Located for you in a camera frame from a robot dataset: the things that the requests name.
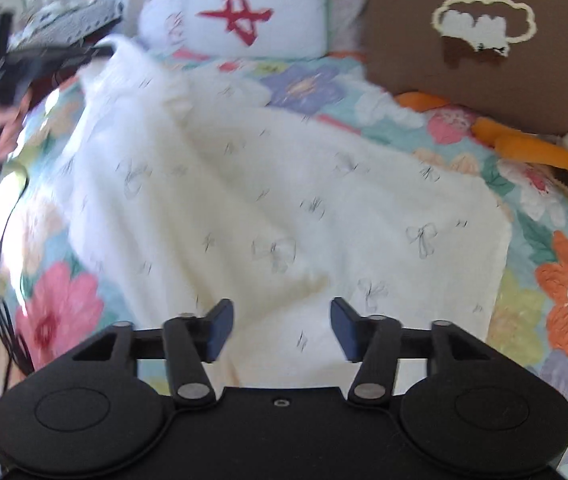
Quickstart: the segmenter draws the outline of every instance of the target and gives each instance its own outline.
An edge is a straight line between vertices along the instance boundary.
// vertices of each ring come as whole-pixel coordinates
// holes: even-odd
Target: bed
[[[370,58],[369,76],[391,86],[382,76],[371,75],[376,62],[379,67],[376,55],[379,49]],[[303,113],[299,113],[295,101],[284,101],[282,107],[298,113],[301,121],[326,124],[349,136],[413,155],[426,182],[455,173],[483,179],[496,208],[510,224],[512,238],[494,308],[477,304],[469,316],[481,316],[483,310],[491,312],[487,342],[554,386],[568,400],[568,198],[535,168],[500,160],[476,141],[470,127],[477,112],[447,105],[425,113],[421,121],[411,122],[413,117],[389,105],[389,94],[368,83],[366,67],[350,57],[295,62],[241,60],[208,58],[179,50],[156,54],[156,58],[172,70],[208,68],[259,83],[270,90],[272,99],[300,77],[318,78],[320,83],[306,100],[308,107]],[[401,90],[421,86],[407,81],[401,83]],[[121,287],[100,272],[100,263],[83,261],[73,250],[69,225],[50,191],[84,105],[84,93],[76,80],[54,92],[30,115],[24,146],[11,161],[15,167],[27,168],[31,184],[8,227],[6,238],[11,242],[5,243],[6,270],[0,288],[10,311],[21,319],[18,326],[25,326],[24,312],[29,313],[29,328],[24,333],[38,365],[114,322],[139,323]],[[179,174],[185,169],[177,167],[175,171]],[[8,213],[2,203],[16,196],[20,178],[14,174],[0,186],[0,231]],[[322,215],[318,203],[304,206],[302,202],[300,208],[316,218]],[[456,228],[464,228],[465,221],[460,218]],[[215,240],[206,243],[214,244]],[[429,251],[427,245],[423,250]],[[140,269],[141,273],[147,271],[148,267]],[[354,297],[363,306],[374,306],[376,312],[379,305],[383,312],[382,306],[389,298],[383,283],[364,279],[357,288]],[[202,312],[202,308],[196,301],[184,310]],[[298,347],[306,345],[305,339],[302,332]],[[0,343],[0,384],[7,360]],[[140,375],[158,391],[168,391],[161,362],[144,362]],[[20,378],[14,370],[9,381],[12,384]],[[568,450],[560,471],[568,478]]]

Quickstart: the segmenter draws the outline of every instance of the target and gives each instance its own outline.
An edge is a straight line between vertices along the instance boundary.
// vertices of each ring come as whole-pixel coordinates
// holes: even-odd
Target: floral bedspread
[[[469,130],[473,112],[444,107],[417,118],[402,113],[388,94],[364,81],[362,67],[351,59],[247,62],[178,52],[163,62],[176,70],[216,64],[223,72],[259,80],[272,92],[270,106],[414,153],[424,163],[424,178],[436,180],[442,171],[480,175],[513,227],[488,342],[568,399],[568,199],[533,168],[499,160],[479,144]],[[75,257],[46,191],[83,105],[76,83],[54,92],[30,115],[26,143],[16,158],[28,169],[31,184],[8,229],[0,290],[36,367],[89,334],[131,318],[112,284],[88,273]],[[0,226],[6,213],[0,214]],[[6,359],[0,343],[0,384]],[[144,363],[141,375],[167,391],[160,363]],[[10,380],[20,380],[19,373]],[[568,477],[568,452],[560,471]]]

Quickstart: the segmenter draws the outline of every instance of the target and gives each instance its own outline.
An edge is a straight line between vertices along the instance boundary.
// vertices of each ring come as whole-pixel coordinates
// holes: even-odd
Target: stuffed animal
[[[446,99],[422,92],[400,94],[395,96],[395,101],[416,112],[426,112],[450,104]],[[478,140],[492,147],[503,158],[545,164],[568,171],[568,134],[562,137],[536,136],[487,117],[478,118],[471,131]]]

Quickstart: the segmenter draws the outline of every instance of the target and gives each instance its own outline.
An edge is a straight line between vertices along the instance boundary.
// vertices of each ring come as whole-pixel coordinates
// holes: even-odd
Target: pillow
[[[363,13],[368,0],[330,0],[329,42],[332,52],[362,49]]]
[[[138,36],[150,48],[179,48],[184,43],[183,0],[146,0]]]
[[[209,56],[314,58],[328,49],[327,0],[186,0],[186,47]]]

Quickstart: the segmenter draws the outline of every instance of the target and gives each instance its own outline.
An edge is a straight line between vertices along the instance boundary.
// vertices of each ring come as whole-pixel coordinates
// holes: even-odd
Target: orange plush leg
[[[533,136],[504,135],[495,141],[495,151],[503,158],[546,164],[568,171],[568,150]]]
[[[410,108],[415,112],[428,112],[433,108],[442,108],[450,104],[450,101],[435,95],[422,92],[406,92],[394,96],[395,102],[404,108]]]
[[[495,147],[495,142],[500,137],[515,136],[529,138],[530,135],[520,132],[515,128],[509,128],[487,117],[480,117],[471,126],[471,131],[476,139],[480,140],[487,146]]]

